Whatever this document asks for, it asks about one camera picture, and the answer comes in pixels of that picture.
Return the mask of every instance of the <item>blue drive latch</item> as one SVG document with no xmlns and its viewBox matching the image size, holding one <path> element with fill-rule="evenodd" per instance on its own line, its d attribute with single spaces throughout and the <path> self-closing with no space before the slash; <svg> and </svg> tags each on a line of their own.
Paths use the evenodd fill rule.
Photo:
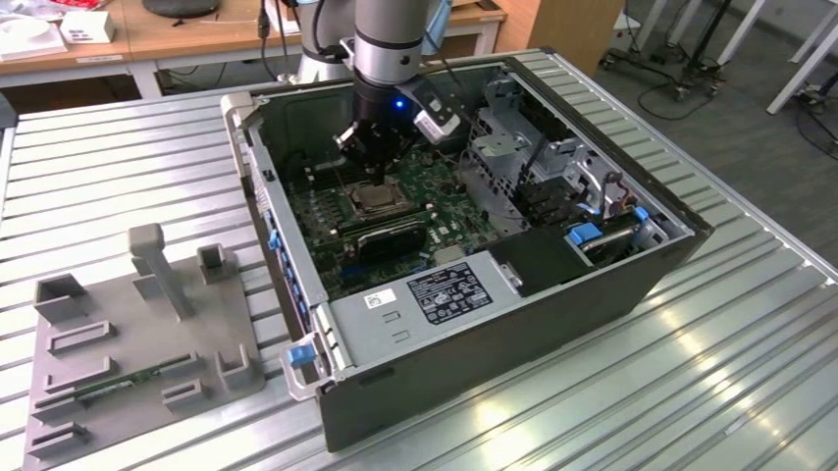
<svg viewBox="0 0 838 471">
<path fill-rule="evenodd" d="M 571 229 L 569 237 L 573 244 L 581 245 L 587 241 L 600 238 L 601 231 L 593 223 L 584 223 Z"/>
<path fill-rule="evenodd" d="M 314 346 L 309 343 L 297 345 L 288 350 L 288 362 L 293 368 L 300 368 L 316 360 Z"/>
</svg>

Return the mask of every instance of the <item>motherboard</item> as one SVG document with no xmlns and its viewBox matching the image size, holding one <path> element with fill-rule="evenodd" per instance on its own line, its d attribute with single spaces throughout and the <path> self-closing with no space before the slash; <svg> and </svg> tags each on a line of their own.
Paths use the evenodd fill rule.
<svg viewBox="0 0 838 471">
<path fill-rule="evenodd" d="M 373 185 L 350 163 L 294 169 L 288 199 L 332 299 L 472 253 L 498 234 L 456 157 L 413 149 Z"/>
</svg>

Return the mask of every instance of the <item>robotic arm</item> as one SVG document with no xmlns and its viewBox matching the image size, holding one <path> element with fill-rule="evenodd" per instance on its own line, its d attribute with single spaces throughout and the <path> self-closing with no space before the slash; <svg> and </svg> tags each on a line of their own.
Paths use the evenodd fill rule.
<svg viewBox="0 0 838 471">
<path fill-rule="evenodd" d="M 446 2 L 442 7 L 450 6 L 450 0 L 441 1 Z M 345 4 L 342 0 L 318 0 L 301 13 L 306 55 L 322 62 L 333 60 L 329 46 L 345 27 Z M 386 163 L 414 142 L 417 131 L 437 143 L 460 122 L 440 92 L 417 75 L 432 4 L 433 0 L 354 0 L 352 124 L 334 141 L 373 184 L 384 180 Z M 438 29 L 440 12 L 444 26 L 446 11 L 436 9 L 432 28 Z"/>
</svg>

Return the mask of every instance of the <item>metal bracket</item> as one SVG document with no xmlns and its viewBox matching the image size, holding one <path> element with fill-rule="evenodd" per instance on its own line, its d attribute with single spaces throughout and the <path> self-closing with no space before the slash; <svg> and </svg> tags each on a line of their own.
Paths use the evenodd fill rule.
<svg viewBox="0 0 838 471">
<path fill-rule="evenodd" d="M 302 346 L 302 345 L 313 345 L 313 350 L 317 353 L 322 352 L 324 343 L 320 339 L 320 335 L 317 332 L 310 332 L 297 341 L 288 343 L 288 345 L 285 345 L 281 351 L 278 352 L 278 360 L 282 363 L 282 371 L 285 373 L 285 382 L 288 383 L 288 394 L 296 400 L 306 400 L 306 399 L 310 399 L 312 397 L 316 397 L 317 388 L 320 388 L 321 386 L 332 382 L 332 378 L 329 376 L 324 376 L 325 369 L 324 369 L 321 360 L 318 359 L 318 356 L 317 356 L 317 359 L 313 361 L 313 366 L 316 368 L 318 378 L 312 383 L 305 383 L 305 380 L 302 378 L 302 373 L 300 372 L 297 368 L 290 366 L 290 357 L 289 357 L 290 350 L 294 347 Z"/>
</svg>

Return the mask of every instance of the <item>white box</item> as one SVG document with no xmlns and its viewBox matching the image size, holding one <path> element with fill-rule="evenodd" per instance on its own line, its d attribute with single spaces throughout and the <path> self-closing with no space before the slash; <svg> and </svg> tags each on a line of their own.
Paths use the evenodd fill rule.
<svg viewBox="0 0 838 471">
<path fill-rule="evenodd" d="M 49 25 L 46 32 L 35 37 L 22 39 L 0 34 L 0 39 L 0 62 L 66 52 L 55 25 Z"/>
<path fill-rule="evenodd" d="M 105 43 L 113 40 L 113 21 L 107 12 L 66 12 L 61 35 L 70 44 Z"/>
</svg>

